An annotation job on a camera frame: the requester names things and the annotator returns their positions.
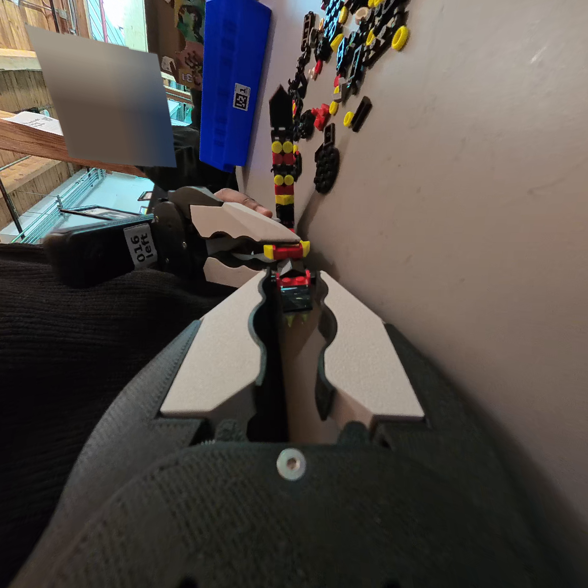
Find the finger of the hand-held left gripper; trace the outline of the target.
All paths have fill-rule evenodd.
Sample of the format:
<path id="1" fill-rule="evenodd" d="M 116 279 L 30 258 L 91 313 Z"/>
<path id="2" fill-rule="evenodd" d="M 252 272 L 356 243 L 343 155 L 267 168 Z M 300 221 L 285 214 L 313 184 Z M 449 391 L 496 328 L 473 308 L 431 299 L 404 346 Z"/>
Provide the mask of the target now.
<path id="1" fill-rule="evenodd" d="M 217 252 L 208 256 L 204 265 L 205 279 L 210 283 L 239 288 L 259 272 L 271 269 L 271 264 L 247 256 L 246 259 L 230 252 Z"/>
<path id="2" fill-rule="evenodd" d="M 220 206 L 191 205 L 190 217 L 204 239 L 222 235 L 274 245 L 300 242 L 300 237 L 289 228 L 235 202 L 224 202 Z"/>

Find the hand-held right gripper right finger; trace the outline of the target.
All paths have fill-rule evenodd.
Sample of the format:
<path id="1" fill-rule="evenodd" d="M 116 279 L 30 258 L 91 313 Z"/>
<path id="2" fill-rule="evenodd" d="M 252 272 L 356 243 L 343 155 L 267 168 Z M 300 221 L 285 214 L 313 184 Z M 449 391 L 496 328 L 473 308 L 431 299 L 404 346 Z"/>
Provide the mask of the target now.
<path id="1" fill-rule="evenodd" d="M 343 429 L 378 422 L 422 422 L 425 414 L 380 317 L 325 271 L 317 276 L 320 306 L 315 403 L 322 421 Z"/>

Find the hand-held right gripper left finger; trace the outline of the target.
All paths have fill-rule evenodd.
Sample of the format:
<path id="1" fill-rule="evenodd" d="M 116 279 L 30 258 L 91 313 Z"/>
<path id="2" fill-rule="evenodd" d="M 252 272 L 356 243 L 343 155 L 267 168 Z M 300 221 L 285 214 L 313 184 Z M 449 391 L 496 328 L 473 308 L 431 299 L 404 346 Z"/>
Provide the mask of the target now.
<path id="1" fill-rule="evenodd" d="M 266 301 L 260 271 L 202 317 L 160 408 L 166 417 L 250 420 L 266 372 L 254 315 Z"/>

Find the red yellow black lego snake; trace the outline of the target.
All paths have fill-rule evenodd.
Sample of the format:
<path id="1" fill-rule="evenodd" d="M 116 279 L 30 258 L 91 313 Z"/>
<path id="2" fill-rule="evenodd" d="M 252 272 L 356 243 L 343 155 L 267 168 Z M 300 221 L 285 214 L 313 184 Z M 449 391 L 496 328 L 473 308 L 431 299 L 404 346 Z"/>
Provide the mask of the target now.
<path id="1" fill-rule="evenodd" d="M 300 175 L 302 159 L 295 144 L 292 99 L 279 85 L 269 99 L 270 139 L 275 191 L 276 220 L 282 236 L 270 238 L 264 255 L 276 263 L 276 279 L 282 287 L 308 286 L 311 273 L 303 259 L 310 243 L 295 233 L 295 183 Z"/>

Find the pile of lego pieces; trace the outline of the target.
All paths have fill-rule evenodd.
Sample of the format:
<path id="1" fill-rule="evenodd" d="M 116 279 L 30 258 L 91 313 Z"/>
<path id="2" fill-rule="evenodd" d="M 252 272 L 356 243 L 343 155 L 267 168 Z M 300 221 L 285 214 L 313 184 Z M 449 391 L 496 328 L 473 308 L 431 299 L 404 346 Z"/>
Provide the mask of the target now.
<path id="1" fill-rule="evenodd" d="M 315 128 L 359 91 L 365 72 L 388 50 L 400 52 L 410 29 L 408 1 L 321 1 L 320 14 L 309 11 L 303 21 L 296 74 L 288 81 L 293 137 L 307 139 Z M 326 114 L 303 110 L 307 85 L 334 62 L 334 93 Z"/>

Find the black round lego plate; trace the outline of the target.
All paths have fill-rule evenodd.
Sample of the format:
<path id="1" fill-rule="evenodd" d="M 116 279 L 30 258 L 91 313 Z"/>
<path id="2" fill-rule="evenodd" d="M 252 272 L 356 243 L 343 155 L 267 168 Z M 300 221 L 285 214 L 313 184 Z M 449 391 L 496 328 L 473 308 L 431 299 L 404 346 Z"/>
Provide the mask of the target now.
<path id="1" fill-rule="evenodd" d="M 339 150 L 333 143 L 321 145 L 315 151 L 315 164 L 313 178 L 315 189 L 320 194 L 327 194 L 333 187 L 339 172 Z"/>

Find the black flat lego tile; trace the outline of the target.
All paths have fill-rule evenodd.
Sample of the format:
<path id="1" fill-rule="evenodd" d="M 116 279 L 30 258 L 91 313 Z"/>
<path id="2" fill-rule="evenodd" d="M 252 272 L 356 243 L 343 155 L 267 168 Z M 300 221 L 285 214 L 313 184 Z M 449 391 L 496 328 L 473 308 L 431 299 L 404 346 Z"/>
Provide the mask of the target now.
<path id="1" fill-rule="evenodd" d="M 371 113 L 372 106 L 371 99 L 364 95 L 351 120 L 351 129 L 353 132 L 358 133 L 361 130 L 365 119 Z"/>

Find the person's left hand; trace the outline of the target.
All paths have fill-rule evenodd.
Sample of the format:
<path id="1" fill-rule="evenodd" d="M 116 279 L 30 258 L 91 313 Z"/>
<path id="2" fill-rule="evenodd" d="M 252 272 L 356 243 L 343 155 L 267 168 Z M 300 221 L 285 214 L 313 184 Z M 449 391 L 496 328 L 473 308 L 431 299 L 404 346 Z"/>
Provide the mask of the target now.
<path id="1" fill-rule="evenodd" d="M 272 218 L 273 213 L 271 210 L 265 208 L 260 203 L 255 201 L 250 196 L 234 190 L 231 188 L 223 188 L 214 193 L 214 196 L 222 202 L 239 203 L 255 212 L 263 215 L 264 217 Z"/>

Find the wooden beam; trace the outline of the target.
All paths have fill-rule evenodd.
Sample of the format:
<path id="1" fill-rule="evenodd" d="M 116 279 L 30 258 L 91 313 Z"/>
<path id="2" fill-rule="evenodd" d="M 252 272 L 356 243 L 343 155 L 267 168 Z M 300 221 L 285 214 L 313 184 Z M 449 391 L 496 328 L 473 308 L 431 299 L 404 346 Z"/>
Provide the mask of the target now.
<path id="1" fill-rule="evenodd" d="M 87 168 L 99 168 L 140 178 L 147 177 L 136 166 L 74 158 L 69 155 L 62 135 L 11 122 L 9 119 L 12 116 L 13 114 L 10 112 L 1 111 L 1 150 L 44 159 L 61 160 Z"/>

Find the blue plastic bin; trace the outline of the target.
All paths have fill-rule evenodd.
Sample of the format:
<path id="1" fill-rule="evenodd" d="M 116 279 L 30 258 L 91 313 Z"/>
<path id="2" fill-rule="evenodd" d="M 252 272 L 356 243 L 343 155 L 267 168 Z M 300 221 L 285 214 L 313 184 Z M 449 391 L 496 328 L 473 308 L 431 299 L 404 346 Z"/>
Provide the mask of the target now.
<path id="1" fill-rule="evenodd" d="M 247 161 L 271 10 L 259 1 L 207 1 L 200 160 L 224 172 Z"/>

